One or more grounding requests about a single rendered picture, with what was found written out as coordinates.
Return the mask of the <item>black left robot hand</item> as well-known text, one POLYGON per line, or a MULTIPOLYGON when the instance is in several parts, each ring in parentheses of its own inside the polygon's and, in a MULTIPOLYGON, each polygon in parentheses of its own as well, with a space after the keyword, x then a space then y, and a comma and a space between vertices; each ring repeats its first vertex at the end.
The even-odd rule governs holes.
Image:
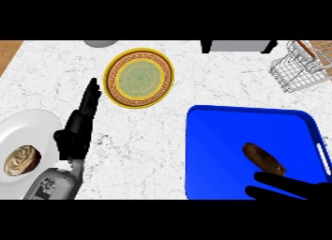
POLYGON ((92 142, 94 121, 101 99, 101 86, 94 78, 83 94, 79 109, 73 111, 65 129, 55 132, 61 160, 85 159, 92 142))

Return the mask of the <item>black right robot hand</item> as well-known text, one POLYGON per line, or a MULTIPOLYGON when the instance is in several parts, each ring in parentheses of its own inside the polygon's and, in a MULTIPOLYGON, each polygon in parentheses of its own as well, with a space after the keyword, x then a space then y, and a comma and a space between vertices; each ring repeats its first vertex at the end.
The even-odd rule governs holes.
POLYGON ((262 187, 247 186, 247 195, 260 201, 299 201, 300 198, 317 202, 332 201, 331 183, 312 184, 266 172, 257 172, 255 174, 255 180, 297 195, 297 197, 291 197, 262 187))

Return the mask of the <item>blue plastic tray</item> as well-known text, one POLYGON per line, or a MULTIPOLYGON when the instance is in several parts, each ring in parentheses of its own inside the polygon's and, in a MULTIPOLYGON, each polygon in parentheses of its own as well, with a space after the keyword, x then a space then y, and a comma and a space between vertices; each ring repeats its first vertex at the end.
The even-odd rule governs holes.
POLYGON ((187 195, 246 200, 256 173, 332 184, 317 121, 303 111, 197 105, 187 123, 187 195))

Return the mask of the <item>white plate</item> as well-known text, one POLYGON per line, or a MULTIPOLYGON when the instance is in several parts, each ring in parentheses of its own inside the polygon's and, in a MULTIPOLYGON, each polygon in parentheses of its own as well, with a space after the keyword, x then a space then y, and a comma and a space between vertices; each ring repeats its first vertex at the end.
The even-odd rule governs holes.
POLYGON ((17 200, 29 192, 40 174, 54 168, 60 160, 55 132, 62 129, 58 117, 45 110, 17 113, 0 122, 0 200, 17 200), (6 158, 14 150, 30 145, 42 159, 34 170, 23 175, 5 173, 6 158))

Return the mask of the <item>cream frosted cupcake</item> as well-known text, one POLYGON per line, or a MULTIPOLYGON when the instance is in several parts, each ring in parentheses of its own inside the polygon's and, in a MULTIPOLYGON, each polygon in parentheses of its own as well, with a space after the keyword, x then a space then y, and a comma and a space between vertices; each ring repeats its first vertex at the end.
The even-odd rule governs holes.
POLYGON ((5 173, 9 176, 30 173, 36 169, 40 159, 40 152, 31 145, 18 147, 6 158, 5 173))

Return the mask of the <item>yellow patterned round plate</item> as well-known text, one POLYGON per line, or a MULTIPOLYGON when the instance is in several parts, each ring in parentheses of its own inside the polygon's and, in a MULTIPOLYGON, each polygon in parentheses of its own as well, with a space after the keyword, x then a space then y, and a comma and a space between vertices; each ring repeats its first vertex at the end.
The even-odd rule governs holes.
POLYGON ((136 48, 111 61, 102 76, 105 95, 125 108, 142 109, 157 104, 175 83, 175 67, 154 49, 136 48))

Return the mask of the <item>grey round object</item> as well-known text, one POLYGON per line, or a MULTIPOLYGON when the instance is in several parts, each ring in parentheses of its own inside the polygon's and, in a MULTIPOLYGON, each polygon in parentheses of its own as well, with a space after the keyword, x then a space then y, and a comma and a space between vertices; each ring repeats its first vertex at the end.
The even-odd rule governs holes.
POLYGON ((85 40, 85 43, 94 48, 107 48, 117 42, 117 40, 85 40))

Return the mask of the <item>grey appliance with black legs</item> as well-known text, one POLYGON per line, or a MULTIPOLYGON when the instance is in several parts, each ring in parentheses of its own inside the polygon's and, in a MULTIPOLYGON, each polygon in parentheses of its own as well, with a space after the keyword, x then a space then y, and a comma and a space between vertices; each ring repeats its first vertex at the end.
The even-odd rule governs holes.
POLYGON ((271 53, 277 47, 275 40, 203 40, 203 53, 210 52, 260 52, 271 53))

